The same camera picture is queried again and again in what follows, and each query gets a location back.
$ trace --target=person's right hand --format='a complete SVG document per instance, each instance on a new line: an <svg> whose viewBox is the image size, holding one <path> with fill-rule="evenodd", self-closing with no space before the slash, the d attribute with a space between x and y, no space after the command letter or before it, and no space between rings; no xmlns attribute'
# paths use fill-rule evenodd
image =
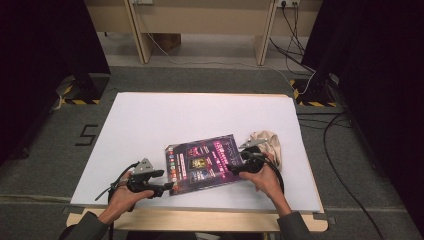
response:
<svg viewBox="0 0 424 240"><path fill-rule="evenodd" d="M266 152L263 152L263 154L271 162L274 161L274 156L272 154ZM283 191L281 190L278 178L268 163L265 163L258 173L240 172L239 176L252 181L256 186L256 191L261 190L265 193L274 203L280 216L291 213L291 208L287 203Z"/></svg>
<svg viewBox="0 0 424 240"><path fill-rule="evenodd" d="M266 152L263 152L263 154L271 160L271 162L274 161L274 155ZM268 163L265 163L258 173L240 172L239 176L252 181L256 186L256 191L261 190L269 198L271 198L274 193L278 191L281 192L278 178L271 167L268 166Z"/></svg>

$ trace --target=white tabletop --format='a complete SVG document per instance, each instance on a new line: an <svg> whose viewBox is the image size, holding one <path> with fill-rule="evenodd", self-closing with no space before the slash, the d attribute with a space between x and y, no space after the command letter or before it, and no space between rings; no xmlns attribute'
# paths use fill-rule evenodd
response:
<svg viewBox="0 0 424 240"><path fill-rule="evenodd" d="M293 210L321 210L293 99L284 95L119 93L87 163L71 204L104 206L95 198L130 164L148 158L166 170L165 147L233 134L237 145L256 131L278 135L286 198ZM164 177L151 182L164 183ZM192 193L146 199L137 206L209 210L274 210L271 201L243 181Z"/></svg>

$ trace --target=hand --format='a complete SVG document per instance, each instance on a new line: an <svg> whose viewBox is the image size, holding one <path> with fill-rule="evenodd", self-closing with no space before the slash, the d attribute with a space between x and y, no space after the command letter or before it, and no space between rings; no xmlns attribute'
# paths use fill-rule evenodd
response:
<svg viewBox="0 0 424 240"><path fill-rule="evenodd" d="M267 152L263 152L263 154L271 162L274 162L274 155ZM240 172L239 176L252 181L256 186L256 191L264 192L274 203L280 217L291 213L290 206L281 191L278 178L268 163L265 163L258 173Z"/></svg>
<svg viewBox="0 0 424 240"><path fill-rule="evenodd" d="M274 155L267 152L263 152L263 154L271 162L274 162ZM275 192L281 191L278 178L267 163L263 165L261 171L259 171L258 173L253 174L248 172L240 172L239 176L252 181L256 186L256 191L261 190L269 198L271 198L272 194L274 194Z"/></svg>
<svg viewBox="0 0 424 240"><path fill-rule="evenodd" d="M127 172L122 176L122 179L128 179L131 172ZM110 199L107 208L99 215L99 220L105 224L111 224L115 220L128 211L134 204L144 198L151 197L154 192L146 190L139 193L131 192L125 184L118 185L112 198Z"/></svg>

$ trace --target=gray carpet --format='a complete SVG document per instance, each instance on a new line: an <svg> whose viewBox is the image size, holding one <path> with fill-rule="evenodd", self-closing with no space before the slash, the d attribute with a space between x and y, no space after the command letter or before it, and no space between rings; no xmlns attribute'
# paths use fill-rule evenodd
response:
<svg viewBox="0 0 424 240"><path fill-rule="evenodd" d="M0 167L0 240L57 239L65 228L62 210L78 184L95 140L118 92L283 93L291 87L271 70L112 67L99 105L63 105L51 113L29 147L30 156ZM336 108L296 106L301 113L337 113ZM326 158L323 133L334 115L299 115L302 137L324 209L331 220L315 239L379 239L358 204L347 193ZM373 169L366 149L346 115L327 133L332 163L356 198L369 211L385 239L422 239L388 179ZM116 239L125 238L118 232Z"/></svg>

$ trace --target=black curtain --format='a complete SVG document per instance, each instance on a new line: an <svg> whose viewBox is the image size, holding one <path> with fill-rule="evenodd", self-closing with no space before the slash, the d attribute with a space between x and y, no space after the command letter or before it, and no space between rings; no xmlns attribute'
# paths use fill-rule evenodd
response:
<svg viewBox="0 0 424 240"><path fill-rule="evenodd" d="M319 68L350 3L323 1L304 64ZM367 1L358 16L354 28L344 28L352 36L339 42L343 50L331 59L330 71L340 78L340 92L373 159L424 235L424 3Z"/></svg>
<svg viewBox="0 0 424 240"><path fill-rule="evenodd" d="M83 0L7 0L0 22L1 164L29 144L65 77L110 70Z"/></svg>

